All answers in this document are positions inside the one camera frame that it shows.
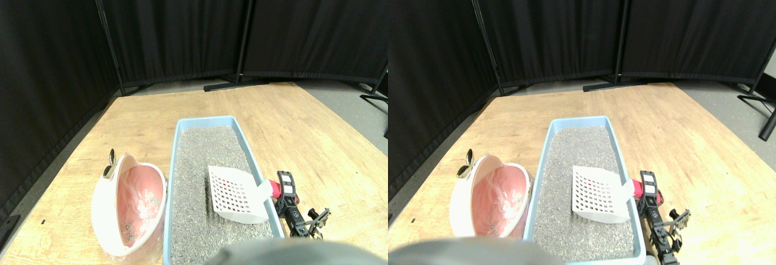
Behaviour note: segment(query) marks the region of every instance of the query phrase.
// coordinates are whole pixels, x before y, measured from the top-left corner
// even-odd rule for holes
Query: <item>concrete floor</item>
[[[133,93],[131,96],[202,90],[202,87],[206,85],[224,82],[226,81],[221,79],[192,79],[166,82],[152,85],[144,90],[138,90],[138,92]],[[337,113],[340,118],[344,119],[350,126],[354,127],[356,131],[360,132],[363,137],[367,138],[372,145],[376,146],[383,154],[386,156],[388,155],[388,139],[383,137],[383,133],[388,126],[388,105],[385,102],[371,101],[371,104],[370,102],[364,101],[360,98],[360,95],[364,94],[363,92],[337,81],[307,79],[295,83],[308,93],[312,94],[318,101],[321,101],[332,109],[333,112]],[[130,92],[131,90],[134,90],[134,88],[129,88],[127,92]],[[83,140],[84,137],[86,137],[86,134],[88,134],[92,127],[95,126],[103,113],[105,113],[105,110],[100,110],[100,112],[94,115],[84,125],[81,131],[70,140],[62,152],[60,152],[51,165],[49,165],[47,170],[44,171],[41,178],[35,182],[19,205],[16,206],[12,215],[21,215],[20,222],[17,223],[16,229],[21,226],[23,220],[27,218],[27,215],[30,214],[30,211],[35,207],[37,201],[41,199],[42,194],[51,184],[51,181],[53,181],[56,174],[59,173],[59,170],[61,170],[65,161],[67,161],[67,158],[70,157],[70,154],[73,153],[81,140]],[[3,254],[5,254],[5,248],[0,252],[0,258],[2,258]]]
[[[575,79],[546,82],[532,85],[511,96],[582,90],[582,87],[586,85],[601,84],[605,82],[606,81],[601,79]],[[776,139],[774,139],[776,138],[776,135],[774,135],[770,141],[763,141],[760,138],[757,138],[760,129],[765,126],[765,122],[771,115],[760,102],[745,104],[745,102],[742,102],[737,98],[738,95],[742,94],[741,90],[718,82],[684,80],[675,82],[674,84],[684,91],[684,93],[687,93],[690,98],[706,108],[706,110],[720,120],[721,123],[725,124],[725,126],[746,143],[757,156],[762,158],[765,163],[776,171]],[[772,105],[769,105],[769,108],[770,110],[774,109]],[[388,204],[388,212],[393,215],[393,218],[389,220],[389,226],[393,223],[393,219],[396,219],[404,207],[407,206],[407,203],[415,195],[429,174],[432,173],[432,170],[437,166],[441,157],[447,153],[452,144],[460,138],[463,132],[471,126],[480,112],[481,110],[469,115],[469,117],[466,118],[463,123],[443,141],[443,143],[441,143],[439,148],[430,155],[429,159],[418,168],[415,175],[411,176],[410,180],[407,180],[407,184],[405,184],[393,199],[391,199]]]

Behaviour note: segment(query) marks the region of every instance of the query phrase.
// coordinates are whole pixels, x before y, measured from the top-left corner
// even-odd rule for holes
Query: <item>black curtain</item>
[[[95,0],[0,0],[0,69],[2,220],[119,81]]]
[[[375,83],[386,0],[256,0],[244,74]]]
[[[754,83],[776,0],[633,0],[623,75]]]
[[[621,0],[479,0],[502,86],[614,74]]]
[[[125,87],[235,73],[247,0],[103,4]]]
[[[496,85],[471,0],[390,4],[389,199]]]

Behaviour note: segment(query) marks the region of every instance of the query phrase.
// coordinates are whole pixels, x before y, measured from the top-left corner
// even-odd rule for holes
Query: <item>blue litter box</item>
[[[555,133],[563,129],[563,127],[590,127],[590,126],[603,126],[607,132],[609,132],[609,140],[612,143],[612,148],[615,149],[617,158],[617,166],[620,169],[620,180],[622,183],[630,181],[628,177],[628,170],[623,163],[623,153],[620,151],[620,146],[617,143],[617,137],[615,131],[612,129],[612,122],[605,116],[585,117],[585,118],[559,118],[549,123],[549,130],[547,131],[547,138],[544,140],[544,148],[541,149],[541,159],[538,161],[538,170],[536,170],[536,178],[534,180],[534,187],[532,191],[531,202],[529,203],[529,217],[526,221],[526,232],[523,233],[523,239],[530,241],[533,237],[534,221],[536,218],[536,201],[541,192],[541,171],[545,165],[545,157],[549,152],[549,145],[552,143],[552,138]],[[630,213],[631,228],[633,229],[633,257],[624,259],[613,260],[595,260],[585,262],[569,263],[573,265],[614,265],[614,264],[628,264],[628,265],[643,265],[646,262],[646,248],[644,246],[644,235],[641,232],[641,219],[638,218],[637,209],[635,208],[635,200],[633,198],[628,201],[628,212]]]
[[[165,265],[172,265],[170,260],[170,236],[172,230],[170,224],[175,217],[175,212],[172,210],[172,198],[175,196],[175,186],[172,179],[175,179],[175,152],[178,151],[178,138],[180,138],[183,131],[189,129],[189,127],[215,127],[215,126],[227,126],[232,127],[235,134],[238,135],[238,141],[245,156],[247,157],[247,165],[250,167],[250,173],[253,174],[253,178],[256,181],[256,185],[261,184],[264,181],[264,177],[261,176],[261,171],[258,170],[256,159],[253,156],[253,152],[250,151],[250,146],[247,145],[245,134],[240,129],[240,124],[235,117],[230,115],[224,115],[211,118],[184,118],[178,121],[177,127],[175,127],[175,140],[172,143],[172,159],[170,160],[170,179],[167,180],[167,208],[164,211],[164,253],[163,260]],[[272,235],[275,238],[285,238],[283,234],[283,228],[280,226],[280,219],[278,213],[275,211],[275,205],[272,204],[272,199],[264,201],[264,208],[267,210],[269,216],[269,226],[272,228]]]

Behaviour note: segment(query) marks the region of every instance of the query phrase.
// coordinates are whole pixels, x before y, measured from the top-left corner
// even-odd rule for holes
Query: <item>litter scoop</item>
[[[267,221],[264,201],[272,196],[272,185],[264,180],[256,186],[253,175],[235,168],[207,166],[213,211],[230,221],[258,224]]]
[[[630,220],[626,202],[633,197],[633,184],[620,183],[620,176],[601,168],[574,166],[571,210],[580,217],[605,224]]]

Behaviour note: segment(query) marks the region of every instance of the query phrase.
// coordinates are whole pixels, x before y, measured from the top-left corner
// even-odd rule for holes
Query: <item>wooden table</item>
[[[468,149],[535,175],[549,122],[591,115],[612,121],[629,176],[656,174],[663,218],[690,209],[679,262],[776,263],[776,173],[670,83],[493,99],[392,224],[389,249],[452,236],[449,200]]]
[[[110,149],[156,164],[167,175],[177,121],[216,115],[238,119],[265,177],[275,179],[277,170],[293,173],[302,212],[332,210],[323,228],[327,240],[387,256],[387,157],[302,88],[275,83],[116,99],[62,167],[0,263],[107,263],[92,230],[90,206]]]

